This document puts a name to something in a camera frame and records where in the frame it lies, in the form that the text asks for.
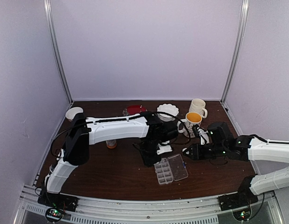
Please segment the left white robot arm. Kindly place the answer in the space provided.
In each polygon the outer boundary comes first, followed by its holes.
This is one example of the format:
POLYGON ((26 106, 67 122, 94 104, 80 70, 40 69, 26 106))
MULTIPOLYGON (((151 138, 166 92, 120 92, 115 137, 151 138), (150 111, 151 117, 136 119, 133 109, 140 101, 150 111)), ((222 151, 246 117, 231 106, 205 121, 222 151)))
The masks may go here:
POLYGON ((107 140, 139 138, 138 150, 143 163, 151 167, 161 160, 157 153, 159 146, 178 136, 175 123, 160 120, 156 112, 117 118, 85 117, 83 113, 78 113, 66 133, 64 144, 56 157, 57 162, 44 178, 43 198, 51 207, 58 207, 62 203, 59 193, 72 171, 88 162, 90 145, 107 140))

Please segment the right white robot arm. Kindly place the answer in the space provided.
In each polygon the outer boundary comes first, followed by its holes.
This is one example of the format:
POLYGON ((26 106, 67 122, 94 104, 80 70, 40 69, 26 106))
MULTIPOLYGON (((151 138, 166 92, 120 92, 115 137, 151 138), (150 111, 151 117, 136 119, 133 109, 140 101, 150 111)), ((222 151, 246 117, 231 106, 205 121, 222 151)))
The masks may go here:
MULTIPOLYGON (((199 143, 183 149, 183 155, 194 160, 210 160, 220 156, 238 161, 275 161, 289 164, 289 141, 266 140, 256 134, 240 135, 231 133, 227 123, 214 122, 206 130, 198 125, 192 127, 199 143)), ((289 166, 268 174, 246 177, 234 202, 244 206, 252 195, 289 187, 289 166)))

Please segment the clear plastic pill organizer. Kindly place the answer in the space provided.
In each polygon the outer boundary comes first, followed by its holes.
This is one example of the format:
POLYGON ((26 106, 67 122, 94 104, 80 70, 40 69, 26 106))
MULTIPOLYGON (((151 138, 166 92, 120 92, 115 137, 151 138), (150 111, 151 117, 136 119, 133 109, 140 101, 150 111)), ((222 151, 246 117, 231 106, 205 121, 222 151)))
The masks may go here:
POLYGON ((155 174, 159 185, 170 184, 188 178, 186 165, 180 154, 161 158, 154 164, 155 174))

